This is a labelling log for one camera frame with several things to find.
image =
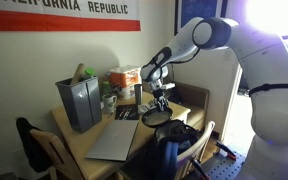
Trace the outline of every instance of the white robotic arm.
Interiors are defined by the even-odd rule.
[[[160,79],[166,65],[198,49],[231,48],[246,76],[252,100],[253,138],[237,179],[288,179],[288,49],[283,40],[244,22],[194,18],[154,58],[141,76],[159,111],[168,107]]]

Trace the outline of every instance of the backpack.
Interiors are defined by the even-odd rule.
[[[144,163],[150,179],[174,179],[177,156],[197,142],[201,132],[181,120],[168,121],[154,131]]]

